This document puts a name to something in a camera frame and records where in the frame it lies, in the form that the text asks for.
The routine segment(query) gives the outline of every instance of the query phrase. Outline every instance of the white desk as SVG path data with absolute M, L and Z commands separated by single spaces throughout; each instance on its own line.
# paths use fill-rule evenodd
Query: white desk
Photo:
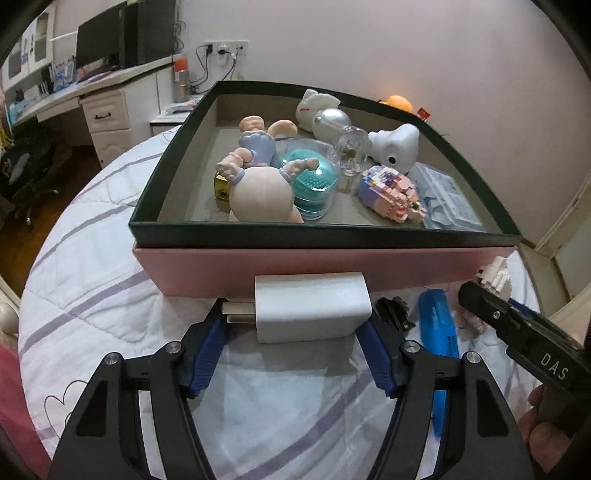
M 74 83 L 57 93 L 48 95 L 34 105 L 25 108 L 18 120 L 14 122 L 12 126 L 17 127 L 33 117 L 37 117 L 39 122 L 43 122 L 54 116 L 69 112 L 80 106 L 80 97 L 82 96 L 89 95 L 98 90 L 121 85 L 122 83 L 170 64 L 172 64 L 171 58 L 166 57 L 137 67 L 118 70 L 100 80 L 93 81 L 93 79 L 89 79 L 84 82 Z
M 171 60 L 166 57 L 70 85 L 24 109 L 12 126 L 66 113 L 60 119 L 66 140 L 71 145 L 92 143 L 104 168 L 150 138 L 150 120 L 172 102 Z M 67 113 L 79 108 L 78 113 Z

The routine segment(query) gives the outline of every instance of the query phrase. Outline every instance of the teal round container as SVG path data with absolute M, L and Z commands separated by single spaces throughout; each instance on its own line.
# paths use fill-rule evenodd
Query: teal round container
M 303 137 L 278 138 L 277 155 L 271 165 L 281 168 L 292 160 L 318 158 L 319 167 L 304 170 L 292 183 L 294 204 L 304 220 L 322 218 L 335 196 L 340 167 L 332 145 Z

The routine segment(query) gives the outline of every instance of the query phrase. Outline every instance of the silver ball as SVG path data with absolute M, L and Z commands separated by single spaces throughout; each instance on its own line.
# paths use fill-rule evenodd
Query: silver ball
M 323 142 L 335 145 L 344 127 L 351 126 L 351 119 L 338 108 L 326 108 L 316 114 L 312 122 L 312 133 Z

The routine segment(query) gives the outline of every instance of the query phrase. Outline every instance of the finger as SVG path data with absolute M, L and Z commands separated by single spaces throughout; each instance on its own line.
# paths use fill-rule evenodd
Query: finger
M 544 396 L 544 386 L 538 385 L 537 387 L 535 387 L 531 391 L 530 396 L 527 397 L 527 400 L 528 400 L 528 402 L 530 402 L 530 405 L 532 407 L 538 408 L 540 406 L 540 404 L 542 403 L 543 396 Z
M 564 432 L 545 421 L 531 432 L 530 452 L 547 473 L 562 458 L 571 442 Z
M 517 422 L 523 441 L 527 445 L 530 442 L 531 432 L 538 424 L 538 412 L 535 408 L 530 409 L 526 412 Z

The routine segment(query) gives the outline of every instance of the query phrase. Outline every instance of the baby doll figure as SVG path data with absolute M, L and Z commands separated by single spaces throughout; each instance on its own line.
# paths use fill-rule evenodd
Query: baby doll figure
M 252 159 L 245 162 L 244 168 L 264 167 L 271 164 L 275 156 L 275 137 L 277 135 L 297 135 L 297 127 L 290 120 L 279 120 L 265 132 L 265 122 L 260 116 L 247 116 L 240 122 L 242 136 L 238 145 L 248 149 Z
M 251 152 L 238 148 L 216 165 L 230 185 L 230 221 L 303 223 L 294 205 L 291 182 L 304 170 L 316 170 L 317 158 L 292 160 L 282 168 L 244 169 Z

